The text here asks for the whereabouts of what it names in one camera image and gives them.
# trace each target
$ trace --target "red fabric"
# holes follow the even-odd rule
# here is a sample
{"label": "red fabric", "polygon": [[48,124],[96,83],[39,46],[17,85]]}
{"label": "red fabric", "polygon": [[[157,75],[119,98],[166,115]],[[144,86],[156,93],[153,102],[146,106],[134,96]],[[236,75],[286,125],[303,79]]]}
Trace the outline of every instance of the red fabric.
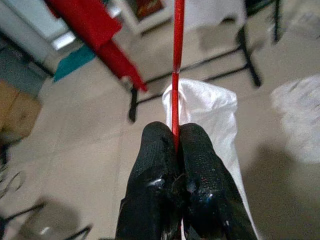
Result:
{"label": "red fabric", "polygon": [[138,6],[136,15],[140,20],[164,8],[160,0],[135,0],[135,1]]}
{"label": "red fabric", "polygon": [[100,0],[45,0],[94,51],[121,29]]}
{"label": "red fabric", "polygon": [[112,40],[104,44],[96,51],[96,54],[119,79],[124,76],[129,76],[136,89],[147,91],[147,86],[142,81],[135,66],[129,62],[124,53]]}
{"label": "red fabric", "polygon": [[100,0],[45,0],[45,2],[119,79],[129,76],[136,89],[147,90],[135,66],[113,43],[112,37],[121,29],[121,25],[108,15]]}

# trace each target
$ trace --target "red object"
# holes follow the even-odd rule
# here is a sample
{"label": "red object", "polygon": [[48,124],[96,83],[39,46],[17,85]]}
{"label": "red object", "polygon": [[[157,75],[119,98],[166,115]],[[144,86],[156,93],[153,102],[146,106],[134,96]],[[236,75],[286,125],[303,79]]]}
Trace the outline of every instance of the red object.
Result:
{"label": "red object", "polygon": [[185,0],[175,0],[174,3],[174,38],[172,66],[172,133],[175,150],[179,146],[179,94],[178,82],[182,59],[184,38]]}
{"label": "red object", "polygon": [[121,24],[112,19],[100,0],[45,0],[55,16],[61,16],[70,28],[99,56],[120,79],[129,76],[137,89],[147,90],[135,66],[112,42]]}
{"label": "red object", "polygon": [[160,0],[136,0],[136,16],[141,20],[164,8]]}
{"label": "red object", "polygon": [[147,91],[147,87],[143,83],[135,66],[129,62],[112,40],[102,45],[100,49],[96,51],[96,54],[119,79],[124,76],[130,76],[133,86],[136,89]]}

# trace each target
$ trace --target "red rod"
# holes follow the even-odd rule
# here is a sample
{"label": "red rod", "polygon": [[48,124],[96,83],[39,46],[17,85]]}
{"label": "red rod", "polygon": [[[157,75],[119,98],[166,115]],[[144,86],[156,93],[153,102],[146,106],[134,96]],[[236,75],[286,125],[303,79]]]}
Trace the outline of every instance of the red rod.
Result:
{"label": "red rod", "polygon": [[172,133],[175,150],[179,145],[179,95],[178,81],[181,67],[182,46],[184,38],[185,0],[174,2],[174,38],[172,66]]}

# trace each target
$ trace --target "cardboard box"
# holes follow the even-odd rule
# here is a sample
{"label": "cardboard box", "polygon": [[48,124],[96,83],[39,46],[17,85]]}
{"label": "cardboard box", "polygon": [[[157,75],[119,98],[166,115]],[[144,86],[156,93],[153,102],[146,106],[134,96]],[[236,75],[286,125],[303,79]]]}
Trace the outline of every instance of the cardboard box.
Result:
{"label": "cardboard box", "polygon": [[5,118],[2,131],[14,133],[22,138],[29,136],[40,110],[41,104],[36,99],[20,92],[13,101],[9,114]]}
{"label": "cardboard box", "polygon": [[6,117],[18,94],[19,91],[17,89],[7,84],[5,81],[0,80],[0,130],[4,125]]}

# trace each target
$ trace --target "white wall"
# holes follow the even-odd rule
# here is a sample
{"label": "white wall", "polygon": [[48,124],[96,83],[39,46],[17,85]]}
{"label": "white wall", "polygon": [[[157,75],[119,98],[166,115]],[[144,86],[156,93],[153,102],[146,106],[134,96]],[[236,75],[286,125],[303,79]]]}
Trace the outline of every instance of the white wall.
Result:
{"label": "white wall", "polygon": [[43,63],[48,55],[56,54],[49,42],[2,1],[0,1],[0,30],[40,63]]}
{"label": "white wall", "polygon": [[49,42],[68,31],[68,26],[62,18],[55,18],[43,0],[2,1]]}

